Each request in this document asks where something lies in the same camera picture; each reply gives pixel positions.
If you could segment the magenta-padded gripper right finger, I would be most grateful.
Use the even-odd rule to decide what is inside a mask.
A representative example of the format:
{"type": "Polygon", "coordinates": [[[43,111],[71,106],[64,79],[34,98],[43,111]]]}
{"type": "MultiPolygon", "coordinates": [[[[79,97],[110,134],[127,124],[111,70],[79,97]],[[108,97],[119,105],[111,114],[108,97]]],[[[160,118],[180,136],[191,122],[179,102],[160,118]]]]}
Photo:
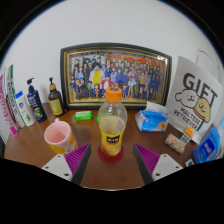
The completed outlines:
{"type": "Polygon", "coordinates": [[[182,169],[168,154],[159,155],[139,144],[133,145],[133,154],[145,185],[182,169]]]}

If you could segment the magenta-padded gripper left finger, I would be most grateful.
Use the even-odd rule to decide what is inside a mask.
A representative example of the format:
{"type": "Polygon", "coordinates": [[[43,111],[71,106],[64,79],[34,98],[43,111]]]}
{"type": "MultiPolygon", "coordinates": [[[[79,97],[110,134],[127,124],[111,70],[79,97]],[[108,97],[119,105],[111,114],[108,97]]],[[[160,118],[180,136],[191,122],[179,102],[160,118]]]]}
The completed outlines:
{"type": "Polygon", "coordinates": [[[57,154],[42,169],[79,185],[91,155],[91,145],[86,144],[66,155],[57,154]]]}

